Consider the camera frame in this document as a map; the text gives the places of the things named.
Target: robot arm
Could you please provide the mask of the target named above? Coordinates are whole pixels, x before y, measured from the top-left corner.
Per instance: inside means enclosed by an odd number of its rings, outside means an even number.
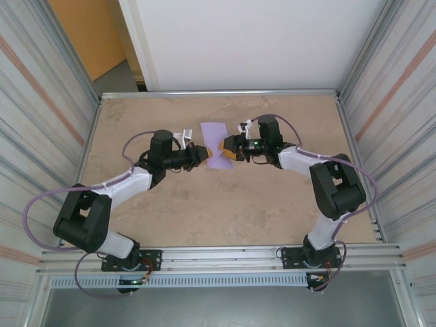
[[[266,163],[279,169],[293,170],[310,177],[317,206],[320,210],[315,227],[305,236],[302,260],[307,266],[319,266],[334,249],[334,236],[343,218],[366,200],[364,189],[353,168],[334,161],[320,159],[315,153],[300,150],[295,144],[283,141],[274,116],[259,118],[260,138],[251,138],[248,129],[252,122],[238,126],[239,135],[226,138],[223,154],[236,161],[265,156]],[[347,155],[333,158],[349,161]]]
[[[182,145],[176,137],[181,138]],[[183,134],[156,131],[150,149],[140,156],[133,171],[128,170],[102,183],[103,187],[99,189],[69,192],[54,224],[54,234],[87,253],[107,253],[126,269],[136,266],[139,243],[109,230],[110,212],[122,202],[159,184],[165,178],[166,170],[189,172],[204,162],[210,153],[204,146],[193,142],[186,144],[190,138],[190,130]],[[173,143],[177,144],[178,150],[172,150]]]

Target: beige tabletop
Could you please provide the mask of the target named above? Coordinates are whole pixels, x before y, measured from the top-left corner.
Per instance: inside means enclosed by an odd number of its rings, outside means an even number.
[[[193,141],[204,144],[201,122],[226,123],[229,133],[236,134],[240,122],[266,113],[290,120],[304,149],[349,155],[334,99],[327,95],[105,99],[83,182],[100,183],[126,171],[121,149],[138,132],[192,128]],[[280,126],[283,139],[295,143],[292,130]],[[150,136],[133,141],[127,154],[136,161],[149,141]],[[318,213],[309,178],[234,162],[233,170],[203,165],[191,172],[168,172],[158,186],[114,209],[110,227],[149,247],[301,244]],[[338,239],[375,242],[369,216],[350,219]]]

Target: orange stripe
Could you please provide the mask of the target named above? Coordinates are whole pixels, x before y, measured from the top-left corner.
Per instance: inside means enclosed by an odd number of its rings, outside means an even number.
[[[20,73],[26,78],[27,82],[31,85],[31,87],[35,90],[36,93],[44,100],[47,106],[55,113],[55,115],[59,118],[62,124],[68,129],[68,131],[73,135],[73,137],[80,143],[80,145],[84,144],[84,139],[80,134],[74,129],[73,125],[67,120],[67,118],[62,114],[50,96],[47,94],[46,90],[42,87],[42,85],[36,80],[35,76],[26,68],[24,63],[18,58],[16,53],[12,50],[12,48],[7,44],[6,40],[0,35],[0,49],[5,53],[5,55],[9,58],[9,60],[14,64],[16,69],[20,71]]]
[[[432,253],[436,253],[436,240],[420,245],[419,247],[414,247],[413,249],[404,251],[403,257],[405,261],[410,261],[422,258]]]
[[[395,85],[391,88],[388,94],[385,95],[383,100],[380,102],[378,107],[374,110],[372,115],[369,117],[368,121],[363,125],[362,129],[357,133],[356,140],[360,141],[363,134],[367,131],[368,127],[373,123],[373,121],[379,116],[380,112],[386,107],[386,105],[390,102],[390,100],[394,97],[395,93],[400,89],[401,85],[409,78],[409,76],[415,71],[417,66],[421,63],[422,60],[427,56],[427,54],[431,51],[433,46],[436,44],[436,31],[430,36],[430,38],[424,43],[421,49],[418,51],[416,56],[411,60],[410,64],[407,66],[406,70],[403,72],[403,75],[397,80]]]
[[[16,249],[11,249],[10,247],[5,247],[3,245],[0,245],[0,257],[24,262],[25,264],[32,264],[34,266],[40,264],[40,259],[38,257],[21,252]]]

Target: purple fabric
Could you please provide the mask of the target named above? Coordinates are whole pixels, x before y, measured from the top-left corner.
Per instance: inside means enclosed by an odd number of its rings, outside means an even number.
[[[224,157],[219,145],[229,136],[225,123],[201,123],[204,144],[212,151],[212,157],[207,159],[207,166],[214,169],[232,169],[232,160]]]

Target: white wall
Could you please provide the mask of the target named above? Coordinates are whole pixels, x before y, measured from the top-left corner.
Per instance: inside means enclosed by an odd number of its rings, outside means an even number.
[[[120,0],[150,91],[338,88],[386,0]]]

